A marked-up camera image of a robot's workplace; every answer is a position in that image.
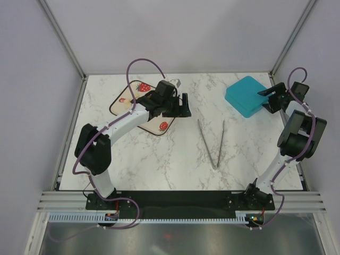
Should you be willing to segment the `teal box lid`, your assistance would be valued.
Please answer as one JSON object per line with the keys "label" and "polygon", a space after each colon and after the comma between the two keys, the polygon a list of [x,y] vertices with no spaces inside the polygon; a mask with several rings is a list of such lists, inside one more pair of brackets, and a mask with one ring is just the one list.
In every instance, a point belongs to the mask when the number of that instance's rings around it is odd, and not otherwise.
{"label": "teal box lid", "polygon": [[246,76],[226,89],[225,100],[243,117],[249,118],[262,109],[268,102],[268,96],[258,92],[266,88],[251,76]]}

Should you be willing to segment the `metal serving tongs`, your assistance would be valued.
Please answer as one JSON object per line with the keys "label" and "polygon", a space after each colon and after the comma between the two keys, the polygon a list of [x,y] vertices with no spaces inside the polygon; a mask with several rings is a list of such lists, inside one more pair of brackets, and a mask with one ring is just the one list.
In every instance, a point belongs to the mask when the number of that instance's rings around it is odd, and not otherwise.
{"label": "metal serving tongs", "polygon": [[204,144],[204,147],[206,149],[211,167],[212,167],[213,170],[217,170],[217,169],[219,169],[220,164],[221,164],[222,146],[223,146],[223,143],[224,143],[224,134],[225,134],[225,120],[222,121],[222,132],[221,132],[221,135],[220,135],[220,142],[219,142],[219,146],[218,146],[217,161],[215,161],[213,159],[213,156],[212,156],[212,149],[214,148],[214,146],[209,146],[209,144],[206,140],[206,137],[203,133],[203,127],[202,127],[201,121],[199,119],[197,119],[197,125],[198,125],[198,130],[199,130],[200,136],[203,140],[203,144]]}

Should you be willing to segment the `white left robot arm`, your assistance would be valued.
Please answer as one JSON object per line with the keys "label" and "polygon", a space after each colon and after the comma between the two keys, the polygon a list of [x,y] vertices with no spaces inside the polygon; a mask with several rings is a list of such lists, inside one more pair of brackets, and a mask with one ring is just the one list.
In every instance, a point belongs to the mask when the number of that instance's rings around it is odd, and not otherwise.
{"label": "white left robot arm", "polygon": [[191,117],[188,94],[179,93],[177,86],[161,80],[154,90],[141,97],[132,94],[132,105],[112,120],[99,126],[86,124],[81,129],[74,155],[73,175],[86,174],[98,204],[112,209],[116,204],[115,186],[109,175],[112,146],[134,128],[158,116]]}

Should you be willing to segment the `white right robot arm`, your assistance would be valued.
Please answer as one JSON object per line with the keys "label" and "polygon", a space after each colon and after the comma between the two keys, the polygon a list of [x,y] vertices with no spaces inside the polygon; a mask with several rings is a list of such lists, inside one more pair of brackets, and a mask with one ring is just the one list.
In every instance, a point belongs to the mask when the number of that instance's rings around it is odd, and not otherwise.
{"label": "white right robot arm", "polygon": [[285,175],[301,161],[315,153],[327,121],[313,115],[303,100],[309,86],[294,82],[287,89],[283,82],[270,89],[258,92],[268,96],[263,107],[270,113],[282,110],[288,117],[287,123],[278,138],[278,153],[266,171],[250,183],[242,194],[244,206],[251,210],[273,210],[275,187]]}

